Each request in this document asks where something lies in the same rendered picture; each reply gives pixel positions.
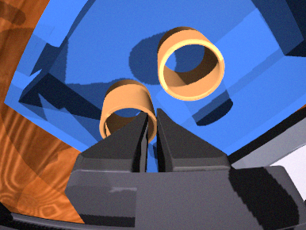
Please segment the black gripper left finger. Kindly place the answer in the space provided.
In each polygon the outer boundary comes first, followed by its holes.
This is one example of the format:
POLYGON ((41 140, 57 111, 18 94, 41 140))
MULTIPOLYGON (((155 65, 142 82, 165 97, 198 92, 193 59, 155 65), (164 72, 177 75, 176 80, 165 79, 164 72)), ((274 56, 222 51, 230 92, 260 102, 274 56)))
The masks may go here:
POLYGON ((130 123, 78 154, 77 169, 147 172, 148 114, 141 111, 130 123))

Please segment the blue open tray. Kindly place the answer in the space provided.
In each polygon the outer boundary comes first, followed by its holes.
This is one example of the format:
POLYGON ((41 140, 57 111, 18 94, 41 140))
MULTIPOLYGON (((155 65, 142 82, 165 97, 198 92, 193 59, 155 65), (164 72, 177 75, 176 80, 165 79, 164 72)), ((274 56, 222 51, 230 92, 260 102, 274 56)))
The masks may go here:
POLYGON ((146 86, 155 115, 230 155, 306 104, 306 0, 50 0, 4 101, 83 152, 100 140, 106 91, 146 86), (207 97, 183 101, 159 81, 169 30, 202 33, 224 59, 207 97))

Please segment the white round turntable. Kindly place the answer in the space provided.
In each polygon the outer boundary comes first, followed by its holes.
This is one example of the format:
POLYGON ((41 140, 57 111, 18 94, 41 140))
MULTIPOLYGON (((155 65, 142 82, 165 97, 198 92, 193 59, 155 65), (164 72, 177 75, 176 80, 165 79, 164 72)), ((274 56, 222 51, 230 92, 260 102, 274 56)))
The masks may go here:
POLYGON ((233 169, 281 165, 306 199, 306 107, 228 156, 233 169))

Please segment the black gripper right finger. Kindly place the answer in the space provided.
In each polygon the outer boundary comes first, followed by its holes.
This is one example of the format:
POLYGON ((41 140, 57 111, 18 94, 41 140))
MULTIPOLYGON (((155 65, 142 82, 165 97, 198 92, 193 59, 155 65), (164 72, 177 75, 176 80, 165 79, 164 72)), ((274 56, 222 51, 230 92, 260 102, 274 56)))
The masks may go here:
POLYGON ((159 172, 232 170, 228 155, 156 110, 159 172))

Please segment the bronze bushing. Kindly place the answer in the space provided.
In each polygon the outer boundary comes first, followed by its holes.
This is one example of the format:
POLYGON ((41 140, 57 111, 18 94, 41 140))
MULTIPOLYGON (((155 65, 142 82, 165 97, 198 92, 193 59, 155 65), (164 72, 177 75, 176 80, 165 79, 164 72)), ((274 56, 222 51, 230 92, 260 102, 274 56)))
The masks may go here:
POLYGON ((136 117, 121 117, 114 113, 125 108, 140 109, 148 114, 148 143, 150 143, 157 133, 157 119, 151 95, 144 84, 131 79, 115 82, 106 91, 100 122, 102 138, 122 128, 136 117))
POLYGON ((198 30, 180 26, 169 30, 157 48, 159 81, 172 97, 194 101, 211 94, 224 76, 224 59, 220 51, 198 30), (172 71, 165 64, 169 55, 187 44, 204 45, 205 53, 200 64, 191 71, 172 71))

